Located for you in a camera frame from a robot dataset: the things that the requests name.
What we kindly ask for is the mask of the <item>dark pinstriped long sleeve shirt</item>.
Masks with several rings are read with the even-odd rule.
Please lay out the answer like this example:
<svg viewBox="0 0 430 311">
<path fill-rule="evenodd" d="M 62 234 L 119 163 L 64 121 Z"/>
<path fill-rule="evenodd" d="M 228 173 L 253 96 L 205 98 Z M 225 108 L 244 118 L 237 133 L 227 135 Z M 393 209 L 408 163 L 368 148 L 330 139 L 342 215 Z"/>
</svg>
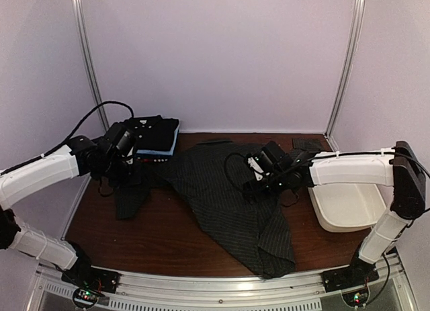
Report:
<svg viewBox="0 0 430 311">
<path fill-rule="evenodd" d="M 246 157 L 261 144 L 200 143 L 159 166 L 142 167 L 140 185 L 115 192 L 116 218 L 132 218 L 152 188 L 171 186 L 188 204 L 203 232 L 260 277 L 295 270 L 292 233 L 279 198 L 246 201 L 240 188 L 251 180 Z"/>
</svg>

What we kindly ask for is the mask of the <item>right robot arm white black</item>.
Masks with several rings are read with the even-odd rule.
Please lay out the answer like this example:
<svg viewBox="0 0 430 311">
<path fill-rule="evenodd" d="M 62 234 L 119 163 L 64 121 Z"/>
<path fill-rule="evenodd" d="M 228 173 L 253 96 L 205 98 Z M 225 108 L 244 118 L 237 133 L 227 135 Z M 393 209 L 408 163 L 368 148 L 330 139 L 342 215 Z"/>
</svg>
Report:
<svg viewBox="0 0 430 311">
<path fill-rule="evenodd" d="M 240 188 L 253 201 L 285 190 L 330 184 L 374 184 L 393 188 L 392 203 L 357 248 L 344 278 L 360 284 L 378 259 L 417 218 L 429 211 L 426 180 L 429 172 L 406 141 L 391 148 L 361 152 L 302 152 L 293 159 L 277 143 L 267 143 L 246 157 L 254 179 Z"/>
</svg>

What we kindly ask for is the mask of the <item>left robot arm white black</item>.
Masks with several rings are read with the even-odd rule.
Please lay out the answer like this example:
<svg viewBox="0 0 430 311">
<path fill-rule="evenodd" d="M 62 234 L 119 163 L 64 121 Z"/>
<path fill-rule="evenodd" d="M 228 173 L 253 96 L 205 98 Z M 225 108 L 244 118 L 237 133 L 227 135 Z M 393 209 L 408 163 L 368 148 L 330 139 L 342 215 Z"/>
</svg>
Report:
<svg viewBox="0 0 430 311">
<path fill-rule="evenodd" d="M 97 274 L 84 262 L 85 253 L 79 252 L 76 245 L 28 226 L 15 216 L 12 207 L 33 193 L 75 177 L 107 179 L 112 187 L 127 184 L 136 174 L 132 159 L 135 144 L 133 131 L 116 122 L 95 140 L 86 136 L 69 138 L 49 154 L 2 171 L 1 248 L 70 270 L 71 277 L 83 287 L 93 285 Z"/>
</svg>

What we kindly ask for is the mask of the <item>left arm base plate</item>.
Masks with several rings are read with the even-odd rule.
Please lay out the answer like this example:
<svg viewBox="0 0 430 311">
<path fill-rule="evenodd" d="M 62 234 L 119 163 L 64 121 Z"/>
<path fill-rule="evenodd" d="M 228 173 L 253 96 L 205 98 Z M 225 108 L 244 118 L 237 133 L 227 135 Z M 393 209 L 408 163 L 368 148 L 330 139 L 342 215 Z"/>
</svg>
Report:
<svg viewBox="0 0 430 311">
<path fill-rule="evenodd" d="M 62 281 L 97 294 L 116 293 L 120 279 L 120 274 L 118 272 L 96 267 L 90 267 L 80 273 L 72 269 L 64 270 L 59 267 L 57 267 L 57 270 L 62 274 Z"/>
</svg>

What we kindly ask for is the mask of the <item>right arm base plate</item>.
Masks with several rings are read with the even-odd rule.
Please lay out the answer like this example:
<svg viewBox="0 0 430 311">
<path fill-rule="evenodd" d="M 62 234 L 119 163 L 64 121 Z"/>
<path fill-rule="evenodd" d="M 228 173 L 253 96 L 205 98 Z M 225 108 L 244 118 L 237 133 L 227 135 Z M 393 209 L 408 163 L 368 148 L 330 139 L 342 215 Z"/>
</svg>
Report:
<svg viewBox="0 0 430 311">
<path fill-rule="evenodd" d="M 376 281 L 380 278 L 373 265 L 348 265 L 338 269 L 323 271 L 321 277 L 326 292 L 364 286 L 369 281 Z"/>
</svg>

